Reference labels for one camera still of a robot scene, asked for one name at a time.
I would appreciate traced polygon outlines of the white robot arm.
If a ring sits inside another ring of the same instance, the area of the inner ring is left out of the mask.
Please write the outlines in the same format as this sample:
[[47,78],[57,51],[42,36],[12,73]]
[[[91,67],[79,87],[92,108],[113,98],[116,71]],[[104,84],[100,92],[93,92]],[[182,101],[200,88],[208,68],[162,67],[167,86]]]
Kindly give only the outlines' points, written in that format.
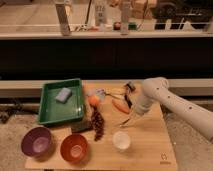
[[170,92],[169,82],[164,77],[148,78],[142,81],[142,92],[138,96],[133,111],[144,115],[155,101],[166,106],[213,143],[213,112]]

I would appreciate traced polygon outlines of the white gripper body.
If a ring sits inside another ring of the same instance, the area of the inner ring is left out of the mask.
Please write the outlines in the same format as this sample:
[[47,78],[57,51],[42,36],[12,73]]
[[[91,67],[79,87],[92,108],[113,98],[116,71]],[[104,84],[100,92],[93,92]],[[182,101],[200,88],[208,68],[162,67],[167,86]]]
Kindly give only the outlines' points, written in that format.
[[134,104],[133,110],[135,113],[142,116],[150,110],[153,103],[154,101],[150,97],[140,94]]

